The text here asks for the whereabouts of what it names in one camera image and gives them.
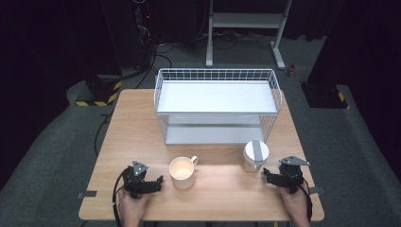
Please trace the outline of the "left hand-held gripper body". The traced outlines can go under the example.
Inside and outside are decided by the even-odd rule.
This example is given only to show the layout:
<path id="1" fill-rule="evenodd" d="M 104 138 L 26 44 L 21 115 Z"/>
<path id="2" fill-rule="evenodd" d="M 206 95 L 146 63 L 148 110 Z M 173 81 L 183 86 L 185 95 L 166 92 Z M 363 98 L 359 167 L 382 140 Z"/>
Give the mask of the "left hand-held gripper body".
<path id="1" fill-rule="evenodd" d="M 158 185 L 154 181 L 147 182 L 145 180 L 147 171 L 148 166 L 136 160 L 133 160 L 132 164 L 123 171 L 123 187 L 134 199 L 140 199 L 143 195 L 150 194 L 147 193 L 148 186 Z"/>

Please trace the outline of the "white wire two-tier rack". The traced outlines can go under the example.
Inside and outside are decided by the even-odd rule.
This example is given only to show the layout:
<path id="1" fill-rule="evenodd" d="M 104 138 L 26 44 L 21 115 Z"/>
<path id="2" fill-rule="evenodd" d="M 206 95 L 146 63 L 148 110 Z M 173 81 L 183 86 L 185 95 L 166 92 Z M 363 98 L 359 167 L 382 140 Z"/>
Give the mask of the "white wire two-tier rack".
<path id="1" fill-rule="evenodd" d="M 283 103 L 271 69 L 161 69 L 154 109 L 168 145 L 265 142 Z"/>

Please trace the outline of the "person's left hand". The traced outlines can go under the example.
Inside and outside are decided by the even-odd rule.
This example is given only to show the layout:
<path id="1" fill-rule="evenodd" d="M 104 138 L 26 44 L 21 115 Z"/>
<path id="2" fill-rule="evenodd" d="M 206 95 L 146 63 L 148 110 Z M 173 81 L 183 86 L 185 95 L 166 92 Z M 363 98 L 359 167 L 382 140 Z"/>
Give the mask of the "person's left hand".
<path id="1" fill-rule="evenodd" d="M 146 194 L 140 199 L 134 199 L 125 190 L 118 192 L 118 210 L 123 219 L 124 227 L 139 227 L 150 198 L 150 194 Z"/>

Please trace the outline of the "grey metal stand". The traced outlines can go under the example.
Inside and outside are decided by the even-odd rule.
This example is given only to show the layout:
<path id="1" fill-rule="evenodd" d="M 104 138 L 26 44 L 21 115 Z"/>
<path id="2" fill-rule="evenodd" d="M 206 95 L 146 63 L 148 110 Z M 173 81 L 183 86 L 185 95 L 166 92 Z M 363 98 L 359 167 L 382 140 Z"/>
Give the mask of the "grey metal stand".
<path id="1" fill-rule="evenodd" d="M 292 0 L 286 0 L 281 13 L 231 13 L 214 12 L 214 0 L 209 0 L 208 33 L 205 55 L 205 66 L 213 66 L 213 30 L 215 28 L 260 28 L 276 29 L 275 40 L 270 42 L 270 48 L 279 69 L 284 70 L 286 65 L 279 50 L 279 44 L 287 23 Z"/>

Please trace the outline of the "dark equipment tower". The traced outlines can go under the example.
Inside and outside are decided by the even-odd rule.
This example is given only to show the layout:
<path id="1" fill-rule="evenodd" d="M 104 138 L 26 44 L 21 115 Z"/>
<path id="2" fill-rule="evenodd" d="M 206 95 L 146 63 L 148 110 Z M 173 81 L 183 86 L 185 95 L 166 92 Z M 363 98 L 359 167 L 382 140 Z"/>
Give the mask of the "dark equipment tower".
<path id="1" fill-rule="evenodd" d="M 139 46 L 135 68 L 144 70 L 148 64 L 154 48 L 154 23 L 151 0 L 129 0 L 131 12 L 135 22 L 135 38 Z"/>

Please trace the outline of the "clear jar with white lid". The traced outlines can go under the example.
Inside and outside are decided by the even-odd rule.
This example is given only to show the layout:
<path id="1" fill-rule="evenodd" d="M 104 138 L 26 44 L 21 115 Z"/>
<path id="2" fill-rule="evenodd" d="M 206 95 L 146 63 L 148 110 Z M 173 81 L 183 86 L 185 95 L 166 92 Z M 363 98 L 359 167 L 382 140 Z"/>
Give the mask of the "clear jar with white lid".
<path id="1" fill-rule="evenodd" d="M 252 140 L 243 149 L 242 167 L 246 172 L 258 172 L 260 167 L 268 161 L 269 147 L 262 141 Z"/>

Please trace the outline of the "black base with striped edge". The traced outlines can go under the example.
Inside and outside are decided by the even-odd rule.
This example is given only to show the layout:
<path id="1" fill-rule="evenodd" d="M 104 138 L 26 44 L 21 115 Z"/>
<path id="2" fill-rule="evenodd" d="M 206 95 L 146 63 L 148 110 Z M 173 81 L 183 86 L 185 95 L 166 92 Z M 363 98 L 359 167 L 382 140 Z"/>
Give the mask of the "black base with striped edge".
<path id="1" fill-rule="evenodd" d="M 336 86 L 323 86 L 308 82 L 300 83 L 310 108 L 348 109 L 344 94 Z"/>
<path id="2" fill-rule="evenodd" d="M 121 84 L 120 79 L 101 79 L 99 76 L 86 79 L 85 87 L 76 98 L 76 104 L 80 107 L 112 105 Z"/>

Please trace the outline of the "person's right hand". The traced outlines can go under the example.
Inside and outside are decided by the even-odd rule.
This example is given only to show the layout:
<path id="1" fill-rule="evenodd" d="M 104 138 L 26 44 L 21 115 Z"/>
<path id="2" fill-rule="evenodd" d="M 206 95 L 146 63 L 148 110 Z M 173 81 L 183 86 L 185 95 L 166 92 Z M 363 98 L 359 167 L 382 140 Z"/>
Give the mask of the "person's right hand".
<path id="1" fill-rule="evenodd" d="M 276 189 L 280 193 L 284 207 L 295 227 L 310 227 L 310 222 L 307 218 L 305 195 L 305 192 L 308 191 L 307 184 L 303 183 L 302 188 L 293 194 L 289 194 L 284 187 L 277 186 Z"/>

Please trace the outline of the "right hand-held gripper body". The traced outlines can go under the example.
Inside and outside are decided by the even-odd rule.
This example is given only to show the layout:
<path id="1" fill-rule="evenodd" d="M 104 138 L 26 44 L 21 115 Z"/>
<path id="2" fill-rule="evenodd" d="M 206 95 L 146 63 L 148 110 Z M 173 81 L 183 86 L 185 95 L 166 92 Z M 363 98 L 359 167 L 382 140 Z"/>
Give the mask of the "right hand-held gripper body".
<path id="1" fill-rule="evenodd" d="M 279 174 L 272 177 L 280 178 L 280 186 L 286 187 L 289 193 L 293 194 L 304 182 L 301 166 L 309 166 L 309 162 L 296 156 L 288 156 L 280 160 Z"/>

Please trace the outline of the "cream ceramic cup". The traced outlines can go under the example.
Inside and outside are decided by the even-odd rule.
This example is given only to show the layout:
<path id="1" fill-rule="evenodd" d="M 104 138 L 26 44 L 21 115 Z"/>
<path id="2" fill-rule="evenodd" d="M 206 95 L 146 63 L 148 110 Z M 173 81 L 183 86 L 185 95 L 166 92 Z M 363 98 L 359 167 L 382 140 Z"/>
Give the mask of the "cream ceramic cup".
<path id="1" fill-rule="evenodd" d="M 198 157 L 177 157 L 169 165 L 169 174 L 173 185 L 179 189 L 188 189 L 196 181 L 195 169 Z"/>

